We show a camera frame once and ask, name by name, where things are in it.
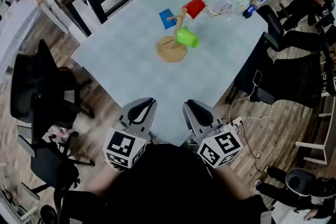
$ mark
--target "phone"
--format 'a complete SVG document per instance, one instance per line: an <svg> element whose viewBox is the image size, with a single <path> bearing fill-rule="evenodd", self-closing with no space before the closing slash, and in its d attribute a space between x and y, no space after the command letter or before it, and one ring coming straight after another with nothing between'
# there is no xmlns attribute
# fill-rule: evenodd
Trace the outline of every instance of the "phone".
<svg viewBox="0 0 336 224"><path fill-rule="evenodd" d="M259 86L262 75L263 74L261 74L261 72L257 69L257 71L254 75L253 81L252 81L255 86L257 86L257 87Z"/></svg>

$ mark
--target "green cup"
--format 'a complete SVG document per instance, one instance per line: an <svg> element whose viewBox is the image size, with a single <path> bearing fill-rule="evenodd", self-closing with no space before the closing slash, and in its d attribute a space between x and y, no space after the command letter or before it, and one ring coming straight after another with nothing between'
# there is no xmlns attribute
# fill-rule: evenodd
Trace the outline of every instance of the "green cup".
<svg viewBox="0 0 336 224"><path fill-rule="evenodd" d="M175 36L176 42L196 48L200 43L199 37L197 37L193 32L190 32L188 28L181 27Z"/></svg>

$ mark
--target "person in black clothing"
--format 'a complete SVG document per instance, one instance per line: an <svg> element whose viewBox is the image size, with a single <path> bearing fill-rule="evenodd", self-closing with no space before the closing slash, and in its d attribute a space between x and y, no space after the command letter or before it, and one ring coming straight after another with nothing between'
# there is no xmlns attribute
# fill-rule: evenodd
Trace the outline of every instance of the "person in black clothing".
<svg viewBox="0 0 336 224"><path fill-rule="evenodd" d="M283 24L283 28L286 31L294 28L300 19L304 18L312 12L315 12L318 16L325 16L325 12L329 12L333 9L333 0L294 0L287 7L286 12L290 16L288 20ZM279 20L286 17L283 10L277 12Z"/></svg>
<svg viewBox="0 0 336 224"><path fill-rule="evenodd" d="M285 171L273 166L267 167L265 171L270 177L286 185L287 173ZM300 183L300 179L298 177L294 177L291 180L293 180L291 184L294 186L298 186ZM277 188L273 185L262 182L260 179L256 181L255 193L264 194L297 210L310 209L310 212L307 213L304 220L308 220L310 218L326 218L333 215L333 211L335 210L334 197L325 199L323 202L314 202L311 196L299 196L288 188Z"/></svg>
<svg viewBox="0 0 336 224"><path fill-rule="evenodd" d="M67 192L60 223L260 223L268 211L230 166L207 168L184 147L148 145L132 168L120 168L106 164L85 191Z"/></svg>

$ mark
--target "water bottle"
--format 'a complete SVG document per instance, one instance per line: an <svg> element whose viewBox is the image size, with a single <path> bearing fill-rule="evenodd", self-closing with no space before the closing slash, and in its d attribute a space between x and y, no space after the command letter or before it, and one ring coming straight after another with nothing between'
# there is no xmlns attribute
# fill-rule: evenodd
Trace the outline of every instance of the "water bottle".
<svg viewBox="0 0 336 224"><path fill-rule="evenodd" d="M251 5L243 12L243 16L248 19L252 16L264 0L254 0Z"/></svg>

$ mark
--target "black and white marker cube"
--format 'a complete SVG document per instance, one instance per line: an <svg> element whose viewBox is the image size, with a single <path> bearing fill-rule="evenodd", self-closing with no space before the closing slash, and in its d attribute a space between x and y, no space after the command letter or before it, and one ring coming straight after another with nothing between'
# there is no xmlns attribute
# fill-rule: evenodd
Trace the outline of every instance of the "black and white marker cube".
<svg viewBox="0 0 336 224"><path fill-rule="evenodd" d="M235 131L226 129L203 139L197 153L211 167L216 168L232 161L242 149L243 144Z"/></svg>
<svg viewBox="0 0 336 224"><path fill-rule="evenodd" d="M146 144L146 139L109 128L103 148L106 162L131 168L144 153Z"/></svg>

